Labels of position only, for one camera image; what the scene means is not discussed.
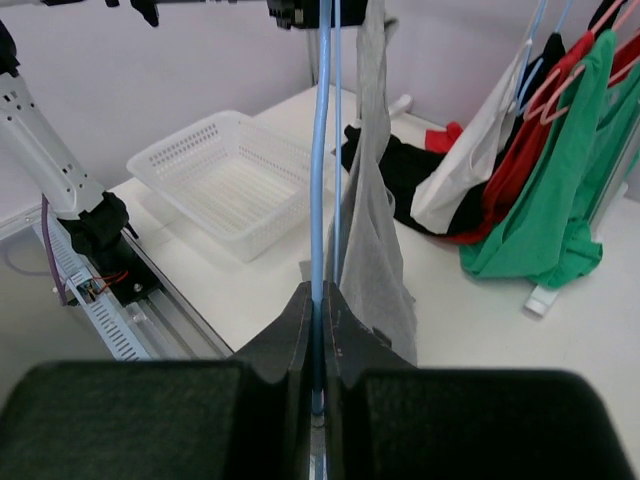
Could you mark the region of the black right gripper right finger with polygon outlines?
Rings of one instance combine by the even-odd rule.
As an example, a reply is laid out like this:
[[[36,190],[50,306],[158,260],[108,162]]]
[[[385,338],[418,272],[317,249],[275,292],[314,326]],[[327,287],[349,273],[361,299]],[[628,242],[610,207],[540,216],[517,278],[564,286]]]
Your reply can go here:
[[[561,370],[420,369],[324,287],[331,479],[630,479],[606,408]]]

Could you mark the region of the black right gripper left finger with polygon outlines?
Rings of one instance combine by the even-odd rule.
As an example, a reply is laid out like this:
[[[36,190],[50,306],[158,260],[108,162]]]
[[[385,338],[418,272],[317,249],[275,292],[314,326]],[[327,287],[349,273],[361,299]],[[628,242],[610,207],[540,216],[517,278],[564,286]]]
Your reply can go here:
[[[312,301],[224,360],[31,369],[1,412],[5,479],[306,479]]]

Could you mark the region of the light blue wire hanger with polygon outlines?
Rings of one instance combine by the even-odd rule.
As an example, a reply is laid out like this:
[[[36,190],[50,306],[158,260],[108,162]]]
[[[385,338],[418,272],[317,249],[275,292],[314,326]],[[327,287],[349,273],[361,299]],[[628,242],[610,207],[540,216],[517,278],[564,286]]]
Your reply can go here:
[[[311,149],[310,176],[310,242],[311,242],[311,299],[312,324],[310,331],[312,355],[311,393],[311,455],[314,459],[314,477],[325,477],[326,453],[324,447],[324,228],[323,192],[326,123],[329,109],[331,75],[331,30],[341,27],[341,3],[319,2],[318,28],[318,83]]]

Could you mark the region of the grey tank top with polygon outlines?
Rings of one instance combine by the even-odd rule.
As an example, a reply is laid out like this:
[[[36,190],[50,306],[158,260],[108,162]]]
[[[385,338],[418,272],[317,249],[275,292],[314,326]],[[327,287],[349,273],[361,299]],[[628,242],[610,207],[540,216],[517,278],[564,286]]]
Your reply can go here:
[[[391,350],[417,363],[417,318],[407,290],[392,202],[380,163],[391,138],[386,98],[387,44],[396,28],[382,1],[370,1],[356,39],[360,135],[348,180],[332,219],[322,268],[312,272],[314,301],[335,280],[351,312]]]

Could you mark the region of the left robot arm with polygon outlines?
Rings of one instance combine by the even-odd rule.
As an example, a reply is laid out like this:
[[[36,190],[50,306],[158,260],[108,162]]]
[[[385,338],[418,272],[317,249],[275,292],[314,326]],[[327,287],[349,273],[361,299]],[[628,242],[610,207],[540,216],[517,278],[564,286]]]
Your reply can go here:
[[[158,4],[213,1],[129,1],[151,27],[159,26]],[[281,29],[360,26],[368,1],[265,1]],[[18,71],[13,37],[1,21],[1,142],[8,145],[39,187],[43,199],[43,236],[48,208],[71,237],[74,251],[110,278],[142,271],[140,257],[124,239],[130,227],[125,204],[88,175],[35,105]]]

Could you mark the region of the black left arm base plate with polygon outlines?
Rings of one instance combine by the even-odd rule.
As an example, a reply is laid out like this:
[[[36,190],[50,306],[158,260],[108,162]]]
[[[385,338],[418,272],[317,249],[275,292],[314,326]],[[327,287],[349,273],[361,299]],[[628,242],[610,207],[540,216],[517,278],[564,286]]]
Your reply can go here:
[[[122,306],[138,302],[161,287],[158,277],[123,236],[89,260]]]

